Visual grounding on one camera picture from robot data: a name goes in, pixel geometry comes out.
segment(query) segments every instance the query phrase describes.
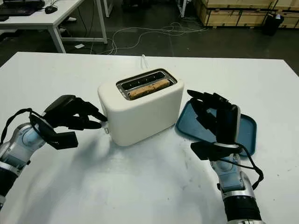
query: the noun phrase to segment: wire on floor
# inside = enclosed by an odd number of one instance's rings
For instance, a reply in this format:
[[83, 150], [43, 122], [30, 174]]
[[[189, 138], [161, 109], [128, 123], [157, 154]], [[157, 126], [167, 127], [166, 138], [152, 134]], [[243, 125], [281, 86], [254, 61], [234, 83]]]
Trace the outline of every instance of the wire on floor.
[[92, 54], [92, 51], [93, 51], [93, 43], [92, 43], [92, 47], [90, 48], [90, 52], [89, 52], [90, 55]]
[[83, 18], [82, 18], [82, 15], [81, 15], [80, 7], [78, 7], [78, 12], [79, 12], [80, 19], [81, 19], [81, 21], [82, 21], [82, 23], [83, 23], [83, 26], [84, 26], [84, 29], [85, 29], [84, 37], [86, 37], [86, 35], [87, 35], [87, 28], [86, 28], [85, 22], [84, 22], [84, 20], [83, 20]]
[[[150, 31], [144, 32], [144, 33], [140, 34], [139, 37], [138, 37], [137, 42], [134, 45], [132, 45], [130, 47], [118, 48], [116, 46], [116, 43], [115, 43], [115, 36], [116, 36], [116, 34], [118, 34], [121, 31], [128, 30], [128, 29], [141, 29], [141, 30], [150, 30]], [[113, 34], [112, 39], [108, 38], [108, 40], [112, 41], [112, 49], [102, 51], [99, 54], [103, 54], [103, 53], [109, 52], [108, 55], [116, 55], [117, 51], [120, 50], [120, 49], [132, 49], [132, 48], [135, 48], [139, 44], [139, 42], [141, 40], [141, 37], [143, 35], [149, 34], [149, 33], [159, 33], [159, 34], [164, 34], [164, 35], [169, 35], [169, 36], [181, 36], [181, 35], [184, 35], [186, 33], [198, 33], [198, 32], [203, 32], [203, 31], [207, 31], [207, 30], [208, 30], [207, 28], [192, 29], [192, 28], [188, 28], [188, 27], [183, 27], [178, 22], [172, 22], [169, 26], [162, 27], [161, 29], [142, 28], [142, 27], [123, 28], [123, 29], [117, 30]]]
[[92, 10], [93, 10], [93, 15], [92, 15], [92, 22], [91, 22], [91, 24], [90, 24], [90, 28], [89, 28], [87, 37], [89, 37], [90, 32], [91, 32], [91, 30], [92, 30], [92, 28], [93, 28], [93, 19], [94, 19], [94, 1], [95, 1], [95, 0], [93, 0], [93, 9], [92, 9]]

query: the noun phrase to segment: computer mouse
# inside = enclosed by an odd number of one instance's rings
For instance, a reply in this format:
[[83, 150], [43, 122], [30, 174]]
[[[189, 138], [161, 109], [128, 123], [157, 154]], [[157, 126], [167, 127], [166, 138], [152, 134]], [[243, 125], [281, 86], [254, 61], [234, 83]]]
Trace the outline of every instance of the computer mouse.
[[55, 7], [55, 6], [47, 6], [45, 8], [45, 13], [46, 14], [51, 14], [51, 13], [56, 12], [56, 11], [57, 11], [57, 7]]

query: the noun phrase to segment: toaster power cord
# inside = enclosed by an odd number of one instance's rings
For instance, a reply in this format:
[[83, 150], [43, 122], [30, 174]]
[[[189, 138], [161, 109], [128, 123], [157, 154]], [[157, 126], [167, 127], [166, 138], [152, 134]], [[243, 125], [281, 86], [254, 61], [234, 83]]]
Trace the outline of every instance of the toaster power cord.
[[[148, 32], [144, 32], [144, 33], [140, 34], [139, 37], [138, 37], [137, 42], [134, 45], [132, 45], [130, 47], [121, 47], [121, 48], [118, 48], [116, 46], [116, 42], [115, 42], [115, 36], [116, 36], [116, 34], [118, 34], [121, 31], [128, 30], [128, 29], [148, 30]], [[110, 40], [112, 42], [112, 49], [102, 51], [99, 54], [103, 54], [103, 53], [109, 52], [108, 55], [116, 55], [116, 53], [117, 53], [117, 51], [119, 49], [132, 49], [132, 48], [135, 48], [139, 44], [139, 42], [141, 40], [141, 37], [144, 36], [144, 35], [146, 35], [146, 34], [149, 34], [149, 33], [159, 33], [159, 34], [164, 34], [164, 35], [168, 35], [168, 36], [181, 36], [181, 35], [184, 35], [184, 34], [187, 34], [187, 33], [198, 33], [198, 32], [204, 32], [204, 31], [207, 31], [207, 30], [208, 30], [207, 28], [192, 29], [192, 28], [188, 28], [188, 27], [183, 27], [178, 22], [172, 22], [169, 26], [162, 27], [160, 29], [142, 28], [142, 27], [123, 28], [123, 29], [117, 30], [113, 34], [112, 39], [108, 38], [108, 40]]]
[[148, 64], [148, 62], [146, 61], [146, 58], [145, 58], [145, 55], [144, 55], [144, 54], [141, 55], [141, 61], [140, 61], [141, 69], [143, 69], [143, 62], [144, 62], [144, 64], [145, 64], [145, 68], [148, 69], [148, 68], [149, 68], [149, 64]]

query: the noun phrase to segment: table surface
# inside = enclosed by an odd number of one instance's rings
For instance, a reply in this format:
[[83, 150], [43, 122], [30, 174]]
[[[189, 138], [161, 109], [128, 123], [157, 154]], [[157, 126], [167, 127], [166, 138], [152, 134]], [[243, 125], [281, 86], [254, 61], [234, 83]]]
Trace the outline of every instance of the table surface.
[[[84, 0], [60, 0], [55, 3], [58, 10], [51, 14], [46, 14], [44, 9], [35, 12], [30, 16], [10, 16], [8, 20], [0, 22], [5, 26], [50, 26], [58, 23], [61, 19], [69, 14], [75, 7], [77, 7]], [[46, 6], [50, 5], [50, 1], [46, 1]]]
[[[187, 89], [216, 92], [257, 122], [253, 156], [265, 180], [255, 190], [263, 220], [298, 219], [299, 79], [283, 60], [146, 57]], [[0, 127], [21, 108], [42, 112], [63, 94], [100, 108], [98, 86], [111, 77], [145, 72], [140, 56], [17, 53], [0, 68]], [[8, 129], [27, 122], [21, 115]], [[226, 221], [217, 176], [190, 149], [192, 140], [168, 128], [130, 147], [103, 129], [76, 131], [78, 148], [49, 145], [34, 153], [7, 195], [0, 223], [196, 223]], [[252, 182], [254, 171], [245, 171]]]

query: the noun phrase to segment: computer keyboard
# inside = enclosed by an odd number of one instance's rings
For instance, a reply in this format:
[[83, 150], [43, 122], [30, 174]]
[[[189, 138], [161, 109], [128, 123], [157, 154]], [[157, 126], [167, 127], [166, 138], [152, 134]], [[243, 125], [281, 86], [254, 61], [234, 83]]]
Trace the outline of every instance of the computer keyboard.
[[35, 12], [32, 8], [26, 7], [7, 7], [6, 5], [2, 4], [0, 6], [0, 15], [7, 15], [7, 16], [28, 16]]

